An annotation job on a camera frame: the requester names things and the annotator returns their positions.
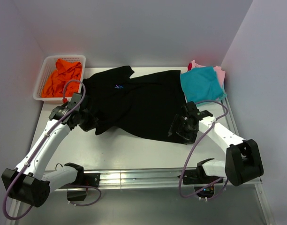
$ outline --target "pink cloth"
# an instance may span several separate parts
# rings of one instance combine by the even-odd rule
[[[187,67],[187,69],[188,69],[187,71],[190,71],[193,68],[199,68],[199,67],[206,67],[206,66],[201,66],[201,65],[197,64],[195,60],[192,60]],[[219,85],[221,86],[221,88],[223,88],[226,72],[224,70],[222,70],[222,67],[218,67],[218,66],[215,66],[213,69],[217,73]]]

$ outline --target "blue towel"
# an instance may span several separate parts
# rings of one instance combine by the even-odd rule
[[[181,87],[188,102],[221,101],[227,94],[220,87],[213,67],[194,68],[180,75]]]

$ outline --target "metal frame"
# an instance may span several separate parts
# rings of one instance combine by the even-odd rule
[[[232,110],[227,98],[222,103],[228,108],[229,114],[226,116],[228,128],[235,134],[238,134],[236,123],[232,114]],[[107,170],[94,171],[88,170],[84,173],[100,173],[99,189],[138,189],[138,188],[175,188],[178,187],[179,178],[182,168],[169,169],[140,169],[140,170]],[[267,225],[275,225],[272,211],[263,191],[261,178],[257,178],[245,184],[254,184],[262,208],[265,222]],[[195,185],[196,187],[204,186],[205,184]],[[56,191],[77,191],[83,188],[61,188]],[[12,200],[9,214],[17,216],[20,207],[20,201]],[[15,221],[6,221],[6,225],[15,225]]]

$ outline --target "clothing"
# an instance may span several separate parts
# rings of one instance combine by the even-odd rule
[[[96,135],[117,126],[138,137],[183,143],[168,131],[185,104],[180,70],[159,72],[130,79],[130,66],[110,69],[84,79],[98,117]]]
[[[56,70],[51,73],[45,83],[41,93],[42,98],[62,97],[64,85],[72,79],[80,80],[82,65],[80,62],[67,62],[62,59],[56,61]],[[78,92],[79,83],[71,82],[66,91],[65,97],[72,97],[74,92]]]
[[[199,67],[180,75],[182,90],[188,102],[218,100],[224,95],[213,67]]]
[[[187,69],[188,69],[187,71],[190,71],[193,68],[201,68],[201,67],[205,67],[205,66],[201,66],[197,64],[195,60],[192,60],[187,66]],[[226,72],[222,70],[222,67],[218,67],[218,66],[213,67],[213,69],[217,73],[218,81],[219,81],[221,88],[224,88],[224,79],[225,79]]]

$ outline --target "cable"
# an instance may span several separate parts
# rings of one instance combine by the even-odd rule
[[[64,116],[62,116],[48,131],[47,131],[47,134],[48,135],[45,135],[42,140],[40,141],[40,143],[38,144],[38,146],[35,148],[34,152],[32,153],[32,155],[29,157],[29,159],[26,161],[25,163],[25,166],[21,169],[21,171],[18,173],[18,175],[13,179],[13,181],[10,183],[7,191],[6,191],[6,194],[5,194],[5,197],[4,197],[4,200],[3,200],[3,214],[4,216],[7,218],[7,219],[10,219],[10,220],[17,220],[17,219],[21,219],[23,218],[25,215],[27,215],[27,213],[31,210],[32,206],[30,206],[26,212],[24,212],[22,215],[18,216],[18,217],[12,217],[10,216],[8,213],[7,213],[7,209],[6,209],[6,203],[7,203],[7,198],[8,198],[8,195],[10,193],[10,191],[12,190],[13,188],[13,185],[16,183],[16,181],[19,179],[19,177],[22,175],[23,172],[25,172],[25,170],[27,169],[27,167],[29,166],[29,164],[31,163],[31,161],[34,159],[34,157],[37,155],[37,153],[39,152],[39,150],[41,149],[41,147],[43,146],[43,144],[46,142],[46,140],[48,139],[48,136],[50,136],[50,134],[54,131],[54,129],[59,125],[61,124],[61,122],[67,118],[77,107],[79,107],[79,105],[82,103],[82,101],[84,100],[85,98],[85,94],[86,94],[86,90],[85,90],[85,85],[79,81],[79,80],[70,80],[68,81],[64,88],[63,88],[63,99],[65,99],[65,90],[68,86],[69,83],[71,82],[78,82],[82,85],[83,87],[83,94],[82,94],[82,97],[80,99],[80,101],[70,110],[68,111],[67,114],[65,114]]]
[[[63,167],[63,165],[61,163],[57,163],[56,166],[55,166],[55,170],[57,170],[57,166],[58,165],[61,165],[61,167]]]
[[[95,190],[97,190],[97,191],[99,192],[98,198],[97,198],[95,201],[91,202],[91,203],[88,203],[88,204],[76,204],[76,203],[74,203],[74,202],[69,202],[70,204],[72,204],[72,205],[74,205],[74,206],[90,206],[90,205],[93,205],[93,204],[96,203],[96,202],[101,198],[101,196],[102,196],[101,190],[98,189],[97,187],[93,187],[93,186],[83,186],[83,185],[72,185],[72,184],[70,184],[69,186],[72,186],[72,187],[75,187],[75,188],[78,188],[78,187],[79,187],[79,188],[92,188],[92,189],[95,189]]]
[[[224,117],[224,116],[226,116],[226,115],[228,114],[228,108],[227,108],[226,106],[224,106],[222,103],[217,102],[217,101],[206,100],[206,101],[197,102],[196,105],[197,105],[197,104],[200,104],[200,103],[203,103],[203,102],[214,102],[214,103],[216,103],[216,104],[219,104],[220,106],[222,106],[222,107],[225,109],[225,113],[222,114],[222,115],[220,115],[218,118],[216,118],[216,119],[215,119],[215,122],[216,122],[217,120],[219,120],[220,118],[222,118],[222,117]],[[208,185],[206,185],[206,186],[200,188],[199,190],[197,190],[197,191],[195,191],[194,193],[191,193],[191,194],[189,194],[189,195],[184,195],[184,194],[182,194],[182,192],[181,192],[182,179],[183,179],[183,176],[184,176],[184,173],[185,173],[187,164],[189,163],[190,157],[191,157],[192,153],[194,152],[195,148],[197,147],[197,145],[200,143],[200,141],[214,128],[215,122],[212,123],[211,127],[210,127],[204,134],[202,134],[202,136],[199,137],[198,140],[194,143],[194,145],[192,146],[192,148],[191,148],[191,150],[190,150],[190,152],[189,152],[189,155],[187,156],[187,158],[186,158],[186,160],[185,160],[184,166],[183,166],[183,168],[182,168],[181,176],[180,176],[180,178],[179,178],[179,184],[178,184],[179,195],[180,195],[181,197],[183,197],[183,198],[189,198],[189,197],[191,197],[191,196],[194,196],[194,195],[196,195],[197,193],[203,191],[205,188],[207,188],[207,187],[209,187],[209,186],[211,186],[211,185],[213,185],[213,184],[215,184],[215,183],[217,183],[217,182],[219,182],[220,180],[223,179],[223,178],[219,178],[219,179],[217,179],[217,180],[211,182],[210,184],[208,184]],[[213,197],[211,197],[211,198],[209,198],[209,199],[213,199],[213,198],[215,198],[216,196],[220,195],[220,194],[222,193],[222,191],[225,189],[227,183],[228,183],[228,179],[226,180],[226,182],[225,182],[225,184],[224,184],[222,190],[220,190],[217,195],[215,195],[215,196],[213,196]]]

